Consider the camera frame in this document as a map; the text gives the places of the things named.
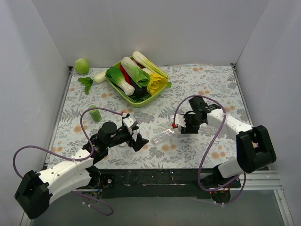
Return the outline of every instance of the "floral pattern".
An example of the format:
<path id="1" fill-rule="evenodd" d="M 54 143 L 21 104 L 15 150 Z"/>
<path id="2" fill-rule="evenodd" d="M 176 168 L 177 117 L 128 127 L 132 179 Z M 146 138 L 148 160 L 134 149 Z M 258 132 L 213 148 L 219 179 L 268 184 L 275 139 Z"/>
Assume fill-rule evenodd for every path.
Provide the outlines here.
<path id="1" fill-rule="evenodd" d="M 180 65 L 164 66 L 161 69 L 170 76 L 173 85 L 143 108 L 130 106 L 106 81 L 93 84 L 90 94 L 85 95 L 83 85 L 78 82 L 78 78 L 83 75 L 72 72 L 52 151 L 70 156 L 87 142 L 79 125 L 79 118 L 90 105 L 133 114 L 139 122 L 140 133 L 149 140 L 170 128 L 169 117 L 173 115 L 179 102 L 194 94 L 218 100 L 225 106 L 227 114 L 249 123 L 230 66 Z M 104 70 L 106 69 L 92 68 L 86 76 L 94 77 Z M 179 111 L 188 110 L 190 106 L 187 101 Z M 99 123 L 94 122 L 88 113 L 83 117 L 84 128 L 90 136 L 97 133 L 106 121 L 121 125 L 120 116 L 105 111 L 101 111 L 101 115 L 102 120 Z M 96 166 L 100 169 L 197 168 L 216 131 L 216 128 L 201 125 L 197 135 L 176 134 L 156 145 L 149 142 L 138 152 L 127 146 L 116 146 L 110 148 L 109 155 Z M 211 168 L 235 156 L 235 142 L 220 134 L 205 160 L 204 167 Z M 60 161 L 62 159 L 50 155 L 46 163 L 51 167 Z"/>

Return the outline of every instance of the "metal frame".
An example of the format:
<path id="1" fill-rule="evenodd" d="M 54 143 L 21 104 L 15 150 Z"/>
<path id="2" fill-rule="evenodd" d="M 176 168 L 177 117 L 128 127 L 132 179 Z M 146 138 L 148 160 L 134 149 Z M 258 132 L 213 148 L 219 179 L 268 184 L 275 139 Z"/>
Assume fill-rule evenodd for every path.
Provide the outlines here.
<path id="1" fill-rule="evenodd" d="M 253 123 L 252 123 L 252 120 L 251 120 L 251 116 L 250 116 L 245 98 L 243 96 L 241 86 L 240 86 L 239 81 L 238 81 L 237 73 L 235 71 L 235 64 L 230 64 L 230 66 L 232 67 L 236 82 L 238 84 L 239 92 L 241 94 L 241 97 L 242 97 L 242 100 L 243 100 L 243 103 L 244 103 L 244 106 L 245 106 L 245 109 L 246 109 L 248 119 L 250 121 L 250 124 L 252 125 Z M 67 93 L 68 93 L 69 84 L 70 84 L 70 81 L 71 81 L 71 78 L 72 78 L 71 72 L 72 72 L 72 68 L 70 68 L 70 70 L 69 70 L 69 77 L 68 77 L 68 80 L 66 82 L 65 90 L 64 90 L 64 93 L 63 93 L 63 98 L 62 98 L 61 105 L 60 105 L 60 108 L 59 108 L 59 112 L 58 112 L 58 115 L 57 115 L 57 119 L 56 119 L 56 122 L 55 122 L 54 132 L 53 132 L 53 135 L 51 137 L 51 141 L 49 143 L 49 149 L 52 148 L 53 143 L 54 143 L 56 131 L 57 131 L 58 124 L 59 124 L 60 117 L 61 117 L 61 113 L 62 113 L 62 110 L 63 110 L 63 105 L 65 103 L 65 99 L 66 99 L 66 96 L 67 96 Z M 48 164 L 48 162 L 47 162 L 47 157 L 46 157 L 46 161 L 45 161 L 45 164 L 44 164 L 43 168 L 47 168 L 47 164 Z M 244 180 L 244 176 L 241 175 L 239 177 L 239 179 L 240 179 L 240 182 L 242 183 L 243 180 Z M 77 189 L 77 190 L 80 190 L 80 191 L 83 191 L 83 192 L 92 192 L 93 191 L 92 189 Z M 248 174 L 247 175 L 247 180 L 246 180 L 246 185 L 245 185 L 245 190 L 274 190 L 275 198 L 277 200 L 279 210 L 281 212 L 281 216 L 282 216 L 282 219 L 283 219 L 285 225 L 286 226 L 293 226 L 294 225 L 292 217 L 291 217 L 289 209 L 288 209 L 288 206 L 287 206 L 287 203 L 285 201 L 284 192 L 282 190 L 282 185 L 281 185 L 281 182 L 280 182 L 277 171 L 256 171 L 256 172 L 253 172 L 252 174 Z M 22 220 L 21 220 L 21 223 L 20 223 L 20 226 L 29 226 L 30 222 L 31 222 L 31 220 L 24 213 L 23 217 L 22 217 Z"/>

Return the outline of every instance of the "red pepper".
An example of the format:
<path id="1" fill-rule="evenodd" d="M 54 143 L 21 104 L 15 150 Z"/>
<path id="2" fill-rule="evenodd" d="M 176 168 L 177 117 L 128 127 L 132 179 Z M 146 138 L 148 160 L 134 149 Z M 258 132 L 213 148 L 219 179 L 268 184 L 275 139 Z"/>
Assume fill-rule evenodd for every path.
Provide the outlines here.
<path id="1" fill-rule="evenodd" d="M 122 71 L 122 73 L 123 73 L 123 76 L 124 76 L 124 79 L 126 80 L 126 82 L 127 82 L 128 84 L 131 84 L 131 83 L 130 83 L 130 76 L 128 75 L 128 73 L 126 72 L 126 70 L 123 68 L 122 65 L 120 65 L 120 69 L 121 69 L 121 71 Z"/>

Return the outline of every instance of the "green basket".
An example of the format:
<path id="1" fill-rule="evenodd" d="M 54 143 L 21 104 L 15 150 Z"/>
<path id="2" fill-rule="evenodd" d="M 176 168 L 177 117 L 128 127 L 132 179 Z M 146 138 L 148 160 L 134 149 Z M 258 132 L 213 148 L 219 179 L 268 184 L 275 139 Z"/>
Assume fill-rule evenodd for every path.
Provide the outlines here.
<path id="1" fill-rule="evenodd" d="M 114 64 L 113 67 L 116 67 L 116 68 L 120 69 L 120 65 L 121 65 L 121 61 L 119 61 L 118 63 Z M 112 83 L 110 80 L 108 80 L 108 82 L 109 82 L 109 83 L 114 87 L 114 89 L 115 89 L 120 95 L 122 95 L 122 97 L 123 97 L 127 102 L 129 102 L 130 105 L 133 106 L 133 107 L 143 107 L 143 106 L 146 106 L 149 102 L 151 102 L 152 100 L 156 99 L 156 97 L 159 96 L 160 93 L 161 93 L 161 92 L 165 89 L 165 87 L 167 86 L 167 85 L 165 85 L 158 93 L 156 93 L 155 95 L 151 96 L 150 98 L 148 98 L 148 99 L 146 99 L 146 100 L 143 100 L 143 101 L 141 101 L 141 102 L 139 102 L 139 103 L 135 103 L 135 102 L 131 101 L 131 100 L 127 97 L 127 95 L 125 95 L 125 93 L 124 93 L 123 91 L 121 91 L 118 87 L 116 87 L 116 86 L 114 85 L 114 83 Z"/>

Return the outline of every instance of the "white wall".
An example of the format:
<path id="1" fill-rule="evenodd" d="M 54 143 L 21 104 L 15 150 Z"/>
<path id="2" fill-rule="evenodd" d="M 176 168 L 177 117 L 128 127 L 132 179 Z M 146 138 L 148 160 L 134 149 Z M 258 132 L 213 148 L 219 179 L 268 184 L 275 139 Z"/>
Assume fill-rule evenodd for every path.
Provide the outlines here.
<path id="1" fill-rule="evenodd" d="M 270 0 L 237 63 L 252 120 L 277 154 L 295 225 L 301 225 L 301 1 Z"/>
<path id="2" fill-rule="evenodd" d="M 17 226 L 14 199 L 21 179 L 12 167 L 24 145 L 48 147 L 68 68 L 30 0 L 0 0 L 0 225 Z M 45 154 L 24 150 L 22 174 L 39 170 Z"/>
<path id="3" fill-rule="evenodd" d="M 32 0 L 67 65 L 237 62 L 268 0 Z"/>

